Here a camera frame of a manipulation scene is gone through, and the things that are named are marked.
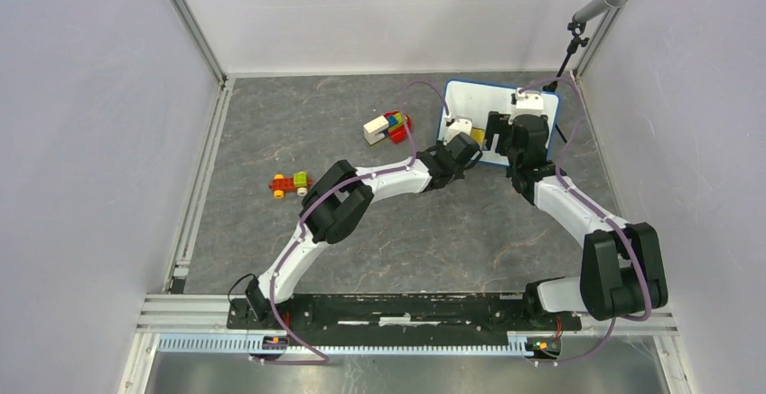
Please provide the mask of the yellow bone shaped eraser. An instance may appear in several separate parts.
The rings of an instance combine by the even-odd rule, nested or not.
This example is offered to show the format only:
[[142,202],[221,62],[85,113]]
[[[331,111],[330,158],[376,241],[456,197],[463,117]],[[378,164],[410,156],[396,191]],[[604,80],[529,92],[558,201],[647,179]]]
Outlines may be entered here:
[[473,127],[470,131],[470,137],[477,143],[481,151],[487,150],[485,146],[486,131],[484,129]]

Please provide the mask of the blue framed whiteboard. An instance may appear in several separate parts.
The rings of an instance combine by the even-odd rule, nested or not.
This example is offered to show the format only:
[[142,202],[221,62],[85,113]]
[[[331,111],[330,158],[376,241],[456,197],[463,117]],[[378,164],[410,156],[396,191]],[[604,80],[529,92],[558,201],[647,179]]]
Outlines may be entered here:
[[[512,104],[512,95],[518,90],[516,86],[504,86],[500,84],[491,84],[472,80],[449,80],[444,89],[444,98],[450,111],[450,116],[454,119],[470,119],[472,129],[483,130],[482,136],[488,135],[487,123],[491,111],[497,111],[501,114],[513,114],[516,105]],[[546,147],[550,147],[551,140],[556,130],[554,125],[557,122],[559,106],[561,99],[557,93],[543,92],[533,89],[528,94],[538,94],[542,100],[542,114],[547,116],[550,135],[546,141]],[[441,112],[440,124],[437,129],[436,140],[444,141],[447,132],[447,118],[444,110]],[[508,166],[509,161],[504,155],[494,152],[495,146],[499,141],[499,136],[493,138],[493,145],[490,149],[484,148],[485,137],[481,138],[483,164],[494,164],[497,166]]]

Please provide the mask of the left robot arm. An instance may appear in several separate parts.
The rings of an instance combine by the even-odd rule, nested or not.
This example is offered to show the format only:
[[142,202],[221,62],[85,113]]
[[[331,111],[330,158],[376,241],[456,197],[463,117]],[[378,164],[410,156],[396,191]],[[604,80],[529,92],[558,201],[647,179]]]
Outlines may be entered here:
[[406,160],[376,167],[335,163],[305,195],[299,221],[275,262],[245,292],[249,316],[262,328],[277,326],[283,302],[330,245],[348,238],[374,202],[444,188],[462,179],[481,158],[480,145],[460,134]]

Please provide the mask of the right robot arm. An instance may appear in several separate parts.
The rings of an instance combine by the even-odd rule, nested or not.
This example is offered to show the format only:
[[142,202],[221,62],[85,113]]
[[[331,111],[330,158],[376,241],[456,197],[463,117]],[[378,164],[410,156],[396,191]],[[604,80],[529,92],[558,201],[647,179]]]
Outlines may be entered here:
[[491,111],[484,144],[509,161],[506,175],[530,204],[555,219],[582,247],[578,277],[527,285],[521,314],[544,329],[558,313],[643,321],[668,303],[659,236],[646,222],[629,223],[581,192],[548,158],[545,115]]

